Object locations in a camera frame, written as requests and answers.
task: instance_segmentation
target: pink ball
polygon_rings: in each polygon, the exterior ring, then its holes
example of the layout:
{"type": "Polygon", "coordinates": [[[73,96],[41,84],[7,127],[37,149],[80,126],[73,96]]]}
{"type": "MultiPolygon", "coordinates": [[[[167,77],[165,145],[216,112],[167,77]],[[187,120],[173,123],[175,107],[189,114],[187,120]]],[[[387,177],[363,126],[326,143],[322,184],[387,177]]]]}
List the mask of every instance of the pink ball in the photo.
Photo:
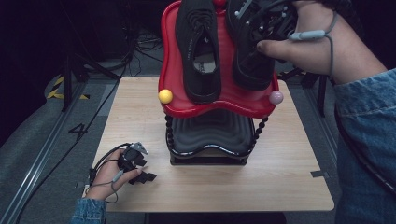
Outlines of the pink ball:
{"type": "Polygon", "coordinates": [[[279,105],[283,101],[283,93],[280,91],[273,91],[270,95],[270,102],[273,105],[279,105]]]}

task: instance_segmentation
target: red plastic tray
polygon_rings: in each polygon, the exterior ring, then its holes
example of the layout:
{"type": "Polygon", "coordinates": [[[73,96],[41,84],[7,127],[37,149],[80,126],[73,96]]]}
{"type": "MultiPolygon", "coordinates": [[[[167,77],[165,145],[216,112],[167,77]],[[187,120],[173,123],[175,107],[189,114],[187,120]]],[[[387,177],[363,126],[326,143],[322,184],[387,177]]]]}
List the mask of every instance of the red plastic tray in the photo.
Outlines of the red plastic tray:
{"type": "Polygon", "coordinates": [[[271,92],[278,91],[276,73],[271,85],[264,91],[247,91],[233,83],[232,64],[234,44],[225,27],[225,11],[217,12],[218,38],[221,71],[221,94],[217,101],[207,105],[197,105],[184,92],[183,67],[179,54],[175,24],[180,1],[172,3],[163,13],[163,67],[158,91],[168,89],[173,93],[169,104],[162,104],[164,113],[175,118],[190,118],[209,110],[223,108],[250,118],[266,118],[275,109],[269,101],[271,92]]]}

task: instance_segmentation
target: table top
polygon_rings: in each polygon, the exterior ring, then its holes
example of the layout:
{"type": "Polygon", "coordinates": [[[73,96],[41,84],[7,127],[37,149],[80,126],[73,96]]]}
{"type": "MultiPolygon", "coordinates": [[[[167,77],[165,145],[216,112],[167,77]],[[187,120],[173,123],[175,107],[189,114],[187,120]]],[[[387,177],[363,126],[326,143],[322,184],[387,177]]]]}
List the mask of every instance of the table top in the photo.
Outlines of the table top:
{"type": "Polygon", "coordinates": [[[158,175],[146,184],[126,184],[117,212],[330,211],[334,204],[290,97],[266,122],[245,166],[170,164],[165,114],[157,77],[123,77],[93,164],[111,148],[141,142],[148,151],[144,171],[158,175]]]}

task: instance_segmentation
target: hand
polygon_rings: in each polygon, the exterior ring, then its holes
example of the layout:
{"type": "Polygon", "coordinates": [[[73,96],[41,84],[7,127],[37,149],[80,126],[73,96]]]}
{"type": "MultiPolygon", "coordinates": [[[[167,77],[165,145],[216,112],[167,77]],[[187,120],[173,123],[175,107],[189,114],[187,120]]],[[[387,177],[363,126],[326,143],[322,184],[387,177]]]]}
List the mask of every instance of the hand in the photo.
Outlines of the hand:
{"type": "MultiPolygon", "coordinates": [[[[315,1],[293,4],[299,18],[296,32],[329,30],[333,19],[330,8],[315,1]]],[[[351,82],[387,70],[340,15],[329,35],[333,40],[333,78],[336,83],[351,82]]],[[[330,73],[331,52],[327,38],[310,41],[263,40],[257,48],[269,57],[289,61],[307,72],[330,73]]]]}
{"type": "Polygon", "coordinates": [[[86,198],[91,198],[95,200],[105,200],[108,196],[114,193],[114,190],[119,190],[123,184],[128,182],[129,180],[139,176],[142,171],[140,169],[135,169],[129,172],[124,173],[119,180],[113,183],[113,188],[111,188],[111,182],[116,176],[116,174],[120,171],[119,166],[117,165],[117,160],[122,154],[124,149],[119,149],[109,155],[104,161],[105,164],[100,168],[98,174],[96,175],[95,180],[93,181],[92,187],[89,189],[86,194],[86,198]]]}

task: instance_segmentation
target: blue sleeve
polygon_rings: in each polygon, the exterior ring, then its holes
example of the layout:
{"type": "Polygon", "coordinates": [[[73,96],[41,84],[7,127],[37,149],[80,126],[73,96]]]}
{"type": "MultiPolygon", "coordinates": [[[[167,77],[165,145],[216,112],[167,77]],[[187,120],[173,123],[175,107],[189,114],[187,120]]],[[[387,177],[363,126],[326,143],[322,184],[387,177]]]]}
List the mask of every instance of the blue sleeve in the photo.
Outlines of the blue sleeve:
{"type": "Polygon", "coordinates": [[[106,206],[105,201],[78,199],[70,224],[104,224],[106,223],[106,206]]]}
{"type": "Polygon", "coordinates": [[[338,114],[361,153],[396,183],[396,68],[334,87],[338,114]]]}
{"type": "MultiPolygon", "coordinates": [[[[337,111],[356,149],[396,183],[396,69],[334,87],[337,111]]],[[[343,141],[337,151],[342,194],[336,224],[396,223],[396,197],[362,166],[343,141]]]]}

